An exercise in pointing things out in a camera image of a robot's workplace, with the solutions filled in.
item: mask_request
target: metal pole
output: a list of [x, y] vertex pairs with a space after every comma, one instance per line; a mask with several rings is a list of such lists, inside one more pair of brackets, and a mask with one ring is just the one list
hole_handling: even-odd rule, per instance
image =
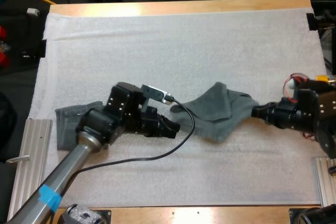
[[[64, 195], [72, 174], [83, 167], [91, 153], [98, 152], [101, 148], [102, 145], [96, 138], [86, 132], [80, 132], [76, 148], [61, 161], [41, 185], [47, 185], [58, 194]], [[46, 203], [38, 199], [38, 190], [39, 188], [7, 222], [8, 224], [40, 224], [49, 219], [51, 210]]]

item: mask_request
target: gray towel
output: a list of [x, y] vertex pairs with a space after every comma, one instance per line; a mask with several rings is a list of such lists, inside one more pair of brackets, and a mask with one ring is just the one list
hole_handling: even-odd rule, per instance
[[[217, 82], [194, 101], [184, 103], [195, 117], [195, 134], [222, 142], [258, 103], [250, 95], [226, 89]], [[179, 106], [170, 109], [173, 121], [181, 125], [181, 130], [190, 131], [191, 120]]]
[[103, 103], [93, 102], [87, 105], [75, 105], [56, 109], [57, 149], [72, 151], [77, 144], [76, 127], [82, 116], [93, 108], [100, 108]]

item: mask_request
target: metal bracket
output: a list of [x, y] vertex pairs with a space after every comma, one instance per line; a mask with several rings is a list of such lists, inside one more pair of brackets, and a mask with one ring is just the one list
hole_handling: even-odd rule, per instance
[[317, 157], [316, 171], [320, 186], [321, 206], [326, 207], [336, 204], [336, 176], [331, 176], [328, 169], [335, 166], [335, 159], [328, 157]]
[[8, 164], [17, 164], [8, 220], [13, 217], [42, 182], [51, 125], [51, 120], [27, 119], [20, 155], [7, 161]]

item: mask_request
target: wooden board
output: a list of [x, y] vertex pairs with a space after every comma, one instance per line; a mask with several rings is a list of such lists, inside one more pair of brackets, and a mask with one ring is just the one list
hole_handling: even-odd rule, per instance
[[78, 17], [130, 17], [311, 7], [310, 0], [211, 0], [51, 5], [50, 12]]
[[[310, 0], [216, 0], [51, 5], [50, 12], [78, 17], [130, 17], [243, 10], [310, 8]], [[289, 223], [289, 208], [319, 206], [221, 206], [100, 208], [112, 211], [113, 224]], [[56, 224], [64, 209], [55, 214]]]
[[[113, 224], [288, 224], [289, 208], [318, 206], [251, 206], [251, 207], [134, 207], [99, 208], [112, 212]], [[57, 224], [65, 209], [59, 209], [53, 224]]]

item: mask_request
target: white object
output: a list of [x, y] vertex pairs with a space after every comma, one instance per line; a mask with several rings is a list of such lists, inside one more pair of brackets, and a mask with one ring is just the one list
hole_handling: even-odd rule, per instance
[[[216, 81], [249, 93], [260, 104], [280, 101], [294, 72], [326, 72], [311, 8], [117, 18], [49, 14], [46, 58], [41, 59], [30, 111], [56, 119], [54, 110], [107, 101], [118, 81], [169, 92], [181, 102]], [[154, 102], [170, 118], [169, 106]], [[125, 134], [88, 165], [150, 157], [176, 139]], [[52, 129], [45, 176], [64, 158]], [[318, 204], [312, 158], [318, 143], [260, 119], [242, 123], [222, 144], [192, 136], [176, 153], [153, 162], [104, 167], [79, 174], [61, 206], [180, 206]]]
[[38, 17], [40, 15], [40, 11], [38, 9], [28, 8], [27, 14]]

